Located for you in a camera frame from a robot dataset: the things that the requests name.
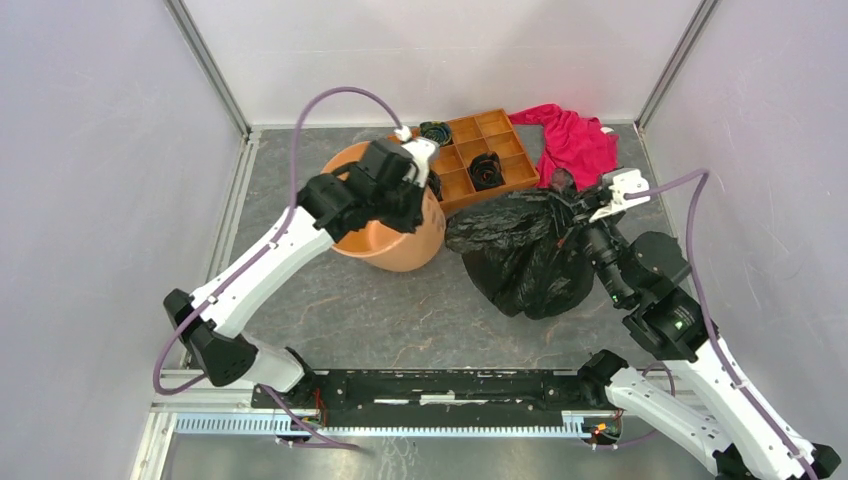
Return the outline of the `black trash bag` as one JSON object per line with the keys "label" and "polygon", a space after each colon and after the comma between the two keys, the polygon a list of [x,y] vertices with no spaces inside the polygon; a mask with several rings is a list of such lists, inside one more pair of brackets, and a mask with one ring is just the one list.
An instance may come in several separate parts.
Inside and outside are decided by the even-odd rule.
{"label": "black trash bag", "polygon": [[547,187],[517,190],[455,212],[445,245],[461,256],[473,285],[503,315],[543,320],[565,313],[591,293],[589,261],[566,239],[576,183],[558,168]]}

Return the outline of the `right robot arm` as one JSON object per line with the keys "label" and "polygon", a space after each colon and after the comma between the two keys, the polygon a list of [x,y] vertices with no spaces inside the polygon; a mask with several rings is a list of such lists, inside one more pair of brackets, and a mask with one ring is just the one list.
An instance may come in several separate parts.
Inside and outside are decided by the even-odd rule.
{"label": "right robot arm", "polygon": [[625,327],[661,366],[689,383],[698,412],[653,386],[620,356],[595,354],[577,373],[580,400],[636,415],[673,440],[717,479],[827,479],[841,463],[830,446],[800,436],[747,382],[715,324],[680,288],[691,272],[677,240],[648,232],[627,241],[607,214],[609,195],[589,191],[561,201],[572,218],[568,242],[585,256]]}

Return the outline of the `orange plastic trash bin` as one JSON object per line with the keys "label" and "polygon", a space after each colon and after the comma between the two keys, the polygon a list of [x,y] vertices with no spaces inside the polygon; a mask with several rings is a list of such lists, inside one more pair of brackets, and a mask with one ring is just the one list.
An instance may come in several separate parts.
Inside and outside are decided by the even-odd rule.
{"label": "orange plastic trash bin", "polygon": [[442,246],[445,214],[427,185],[422,201],[423,222],[414,233],[399,233],[375,220],[365,223],[355,219],[353,196],[344,186],[344,165],[358,161],[370,142],[356,143],[337,153],[301,189],[298,204],[312,214],[316,227],[334,240],[332,248],[336,252],[387,271],[418,269],[432,260]]}

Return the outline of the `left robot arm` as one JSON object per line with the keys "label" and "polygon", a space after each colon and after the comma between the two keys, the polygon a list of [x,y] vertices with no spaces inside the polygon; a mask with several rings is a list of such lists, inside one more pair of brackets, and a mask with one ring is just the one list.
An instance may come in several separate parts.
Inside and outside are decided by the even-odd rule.
{"label": "left robot arm", "polygon": [[262,351],[243,330],[294,273],[347,234],[373,221],[414,232],[424,220],[429,166],[438,150],[423,137],[368,143],[359,160],[310,178],[295,206],[223,273],[191,292],[172,290],[163,307],[202,379],[215,387],[249,380],[273,388],[290,407],[306,405],[314,381],[305,363],[290,352]]}

